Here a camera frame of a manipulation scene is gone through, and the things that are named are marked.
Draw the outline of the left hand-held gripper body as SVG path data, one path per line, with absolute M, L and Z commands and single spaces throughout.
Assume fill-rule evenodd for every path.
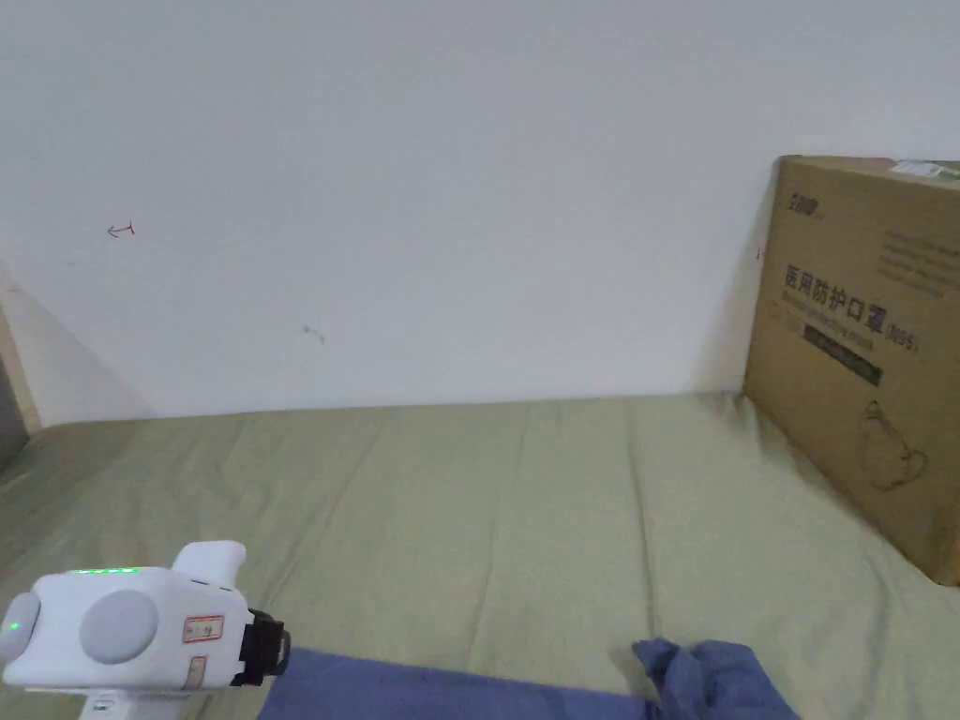
M 83 698 L 83 719 L 178 719 L 188 700 L 282 675 L 291 636 L 236 587 L 234 541 L 185 546 L 169 567 L 40 577 L 2 621 L 2 679 Z

